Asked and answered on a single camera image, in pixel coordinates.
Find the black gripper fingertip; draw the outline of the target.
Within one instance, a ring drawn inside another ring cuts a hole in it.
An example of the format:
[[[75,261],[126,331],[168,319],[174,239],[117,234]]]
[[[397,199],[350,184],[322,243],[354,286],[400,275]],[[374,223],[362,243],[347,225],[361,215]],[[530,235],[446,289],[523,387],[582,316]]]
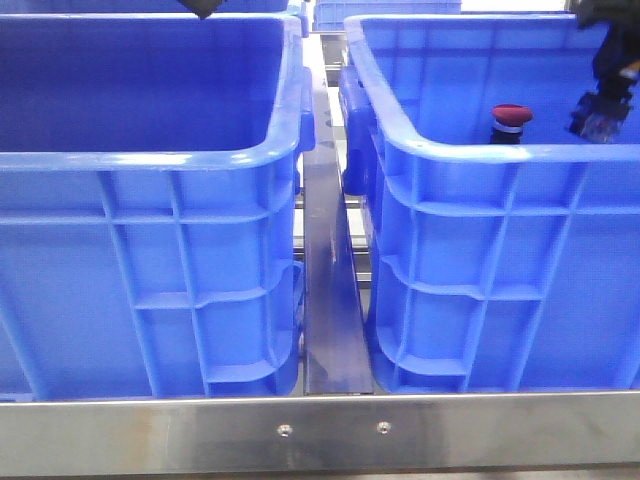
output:
[[[220,6],[220,0],[179,0],[179,3],[199,19],[208,18],[215,13]]]

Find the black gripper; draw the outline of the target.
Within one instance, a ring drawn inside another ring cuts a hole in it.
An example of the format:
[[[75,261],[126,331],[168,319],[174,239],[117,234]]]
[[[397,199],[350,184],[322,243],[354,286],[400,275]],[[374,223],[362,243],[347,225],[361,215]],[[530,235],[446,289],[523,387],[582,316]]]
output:
[[[607,34],[592,61],[598,94],[631,98],[639,80],[639,2],[573,1],[578,27],[607,25]]]

